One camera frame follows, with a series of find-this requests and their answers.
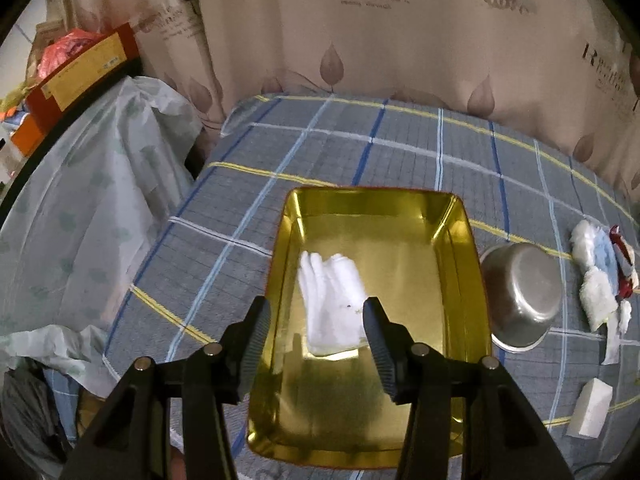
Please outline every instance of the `yellow label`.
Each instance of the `yellow label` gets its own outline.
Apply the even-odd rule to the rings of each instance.
[[[42,86],[46,98],[53,96],[64,111],[83,92],[127,59],[122,42],[112,34],[78,56]]]

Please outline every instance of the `red plastic bag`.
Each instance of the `red plastic bag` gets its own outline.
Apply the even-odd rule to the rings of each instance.
[[[44,49],[42,59],[38,65],[38,78],[43,80],[67,59],[77,54],[82,47],[95,43],[102,37],[96,32],[86,32],[79,28],[73,28],[66,36],[62,36],[55,43]]]

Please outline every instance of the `blue cloth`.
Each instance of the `blue cloth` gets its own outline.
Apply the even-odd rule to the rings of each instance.
[[[596,239],[594,248],[594,262],[603,272],[607,273],[609,285],[613,295],[618,294],[618,262],[616,252],[613,250],[613,243],[609,235],[601,227],[596,227]]]
[[[76,411],[78,410],[80,384],[71,377],[50,368],[44,370],[44,379],[53,392],[56,409],[60,417],[60,424],[65,431],[66,439],[69,441],[69,444],[75,446],[78,440]]]

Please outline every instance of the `black cable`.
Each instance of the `black cable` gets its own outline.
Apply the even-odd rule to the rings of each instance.
[[[584,471],[585,469],[588,469],[590,467],[594,467],[597,465],[605,465],[605,466],[610,466],[611,462],[592,462],[590,464],[587,465],[581,465],[578,469],[576,469],[574,471],[574,476],[577,475],[580,471]]]

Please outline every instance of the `white box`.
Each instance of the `white box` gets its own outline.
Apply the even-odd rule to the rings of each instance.
[[[604,426],[613,397],[613,387],[599,379],[584,385],[575,404],[566,434],[578,438],[597,438]]]

